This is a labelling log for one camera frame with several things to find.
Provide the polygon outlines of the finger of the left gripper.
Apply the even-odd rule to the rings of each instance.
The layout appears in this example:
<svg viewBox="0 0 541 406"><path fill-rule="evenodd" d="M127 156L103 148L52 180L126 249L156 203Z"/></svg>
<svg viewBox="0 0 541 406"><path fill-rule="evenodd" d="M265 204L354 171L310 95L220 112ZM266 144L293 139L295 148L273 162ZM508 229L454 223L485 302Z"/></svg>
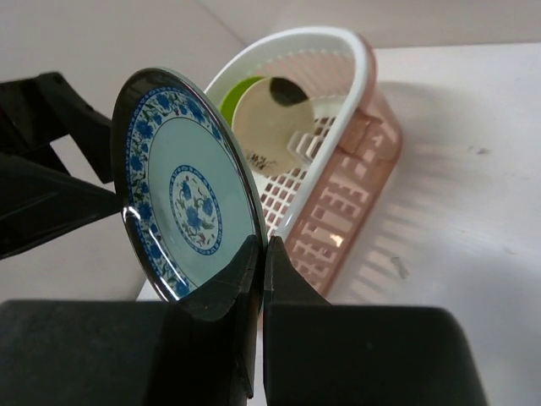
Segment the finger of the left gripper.
<svg viewBox="0 0 541 406"><path fill-rule="evenodd" d="M20 156L1 155L1 258L120 212L111 191Z"/></svg>
<svg viewBox="0 0 541 406"><path fill-rule="evenodd" d="M97 112L59 72L25 80L25 92L42 140L49 144L71 136L100 181L110 183L111 119Z"/></svg>

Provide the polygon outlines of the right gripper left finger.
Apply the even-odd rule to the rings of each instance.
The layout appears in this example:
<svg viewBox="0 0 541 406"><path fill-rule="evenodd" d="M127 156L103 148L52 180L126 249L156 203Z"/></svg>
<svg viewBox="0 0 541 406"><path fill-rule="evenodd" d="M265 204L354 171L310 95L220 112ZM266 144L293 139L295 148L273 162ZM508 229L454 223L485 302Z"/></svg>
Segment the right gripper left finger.
<svg viewBox="0 0 541 406"><path fill-rule="evenodd" d="M10 300L4 405L244 405L254 395L260 243L177 302Z"/></svg>

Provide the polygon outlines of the lime green plate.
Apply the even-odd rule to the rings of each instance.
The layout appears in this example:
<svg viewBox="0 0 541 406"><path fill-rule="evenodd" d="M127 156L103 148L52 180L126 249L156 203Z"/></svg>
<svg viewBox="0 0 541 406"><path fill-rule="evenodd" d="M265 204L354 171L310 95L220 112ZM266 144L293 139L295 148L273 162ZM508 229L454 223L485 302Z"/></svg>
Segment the lime green plate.
<svg viewBox="0 0 541 406"><path fill-rule="evenodd" d="M232 89L225 95L221 101L219 107L221 115L226 120L229 127L232 127L232 120L237 104L240 101L243 94L255 83L262 80L263 76L251 76L239 81Z"/></svg>

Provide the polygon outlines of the cream plate with black patch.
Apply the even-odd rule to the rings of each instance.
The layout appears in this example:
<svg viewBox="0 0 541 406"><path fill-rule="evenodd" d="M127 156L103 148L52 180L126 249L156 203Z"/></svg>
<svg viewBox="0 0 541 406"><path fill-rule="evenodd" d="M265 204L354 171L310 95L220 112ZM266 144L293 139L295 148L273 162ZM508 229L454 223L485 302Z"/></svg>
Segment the cream plate with black patch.
<svg viewBox="0 0 541 406"><path fill-rule="evenodd" d="M261 77L240 97L232 131L250 168L267 177L300 165L287 149L294 135L314 129L314 108L306 92L283 77Z"/></svg>

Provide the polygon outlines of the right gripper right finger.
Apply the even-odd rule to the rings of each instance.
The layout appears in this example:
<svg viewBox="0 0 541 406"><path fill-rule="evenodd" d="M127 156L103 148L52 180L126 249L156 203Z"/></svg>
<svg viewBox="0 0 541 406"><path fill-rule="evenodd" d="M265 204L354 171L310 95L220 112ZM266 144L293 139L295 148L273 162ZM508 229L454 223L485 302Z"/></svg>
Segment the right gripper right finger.
<svg viewBox="0 0 541 406"><path fill-rule="evenodd" d="M484 405L462 327L427 306L331 304L283 241L265 262L263 377L270 405Z"/></svg>

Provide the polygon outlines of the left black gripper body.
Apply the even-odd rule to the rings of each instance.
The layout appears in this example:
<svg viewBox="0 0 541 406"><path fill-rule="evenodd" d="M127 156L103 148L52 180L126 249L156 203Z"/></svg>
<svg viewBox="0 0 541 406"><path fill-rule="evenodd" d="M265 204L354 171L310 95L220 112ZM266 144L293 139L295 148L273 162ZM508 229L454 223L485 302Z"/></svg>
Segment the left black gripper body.
<svg viewBox="0 0 541 406"><path fill-rule="evenodd" d="M35 78L1 83L1 150L24 155L42 145L41 94Z"/></svg>

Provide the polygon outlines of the blue patterned plate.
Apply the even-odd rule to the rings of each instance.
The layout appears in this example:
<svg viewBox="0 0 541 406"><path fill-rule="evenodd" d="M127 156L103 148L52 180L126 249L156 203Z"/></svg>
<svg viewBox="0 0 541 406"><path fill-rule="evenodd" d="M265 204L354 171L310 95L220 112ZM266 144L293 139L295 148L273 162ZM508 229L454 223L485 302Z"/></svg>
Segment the blue patterned plate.
<svg viewBox="0 0 541 406"><path fill-rule="evenodd" d="M254 177L223 116L164 68L132 74L112 115L111 164L128 238L153 289L178 301L248 237L268 243Z"/></svg>

